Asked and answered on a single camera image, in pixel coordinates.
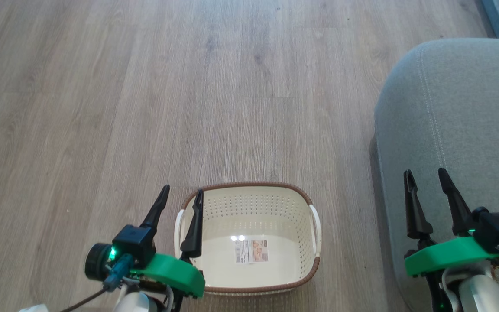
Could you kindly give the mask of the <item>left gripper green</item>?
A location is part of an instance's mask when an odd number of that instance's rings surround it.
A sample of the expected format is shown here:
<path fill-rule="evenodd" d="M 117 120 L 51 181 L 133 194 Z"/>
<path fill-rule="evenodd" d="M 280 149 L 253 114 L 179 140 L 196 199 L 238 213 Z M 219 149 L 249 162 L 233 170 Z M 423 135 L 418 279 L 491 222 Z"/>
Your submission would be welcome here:
<path fill-rule="evenodd" d="M 141 223 L 143 228 L 156 229 L 162 211 L 168 202 L 170 185 L 165 185 L 154 204 Z M 182 260 L 189 260 L 202 255 L 204 191 L 199 189 L 192 206 L 194 215 L 187 235 L 180 245 L 181 257 L 156 253 L 145 268 L 130 270 L 130 279 L 140 281 L 140 287 L 149 292 L 164 291 L 166 286 L 181 294 L 193 298 L 204 296 L 205 280 L 195 266 Z"/>

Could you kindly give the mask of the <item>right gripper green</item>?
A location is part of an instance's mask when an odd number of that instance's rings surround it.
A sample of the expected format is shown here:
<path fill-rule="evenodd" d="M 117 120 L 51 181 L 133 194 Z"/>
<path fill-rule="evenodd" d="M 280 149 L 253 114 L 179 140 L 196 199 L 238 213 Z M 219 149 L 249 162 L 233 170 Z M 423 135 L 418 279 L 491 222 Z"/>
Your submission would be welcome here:
<path fill-rule="evenodd" d="M 447 268 L 495 259 L 499 252 L 487 252 L 471 237 L 474 229 L 471 211 L 445 168 L 438 168 L 438 179 L 446 194 L 451 218 L 452 233 L 458 237 L 440 244 L 430 238 L 432 225 L 427 222 L 420 200 L 418 186 L 411 170 L 404 172 L 404 198 L 407 236 L 418 241 L 418 250 L 405 256 L 407 275 L 422 275 Z"/>

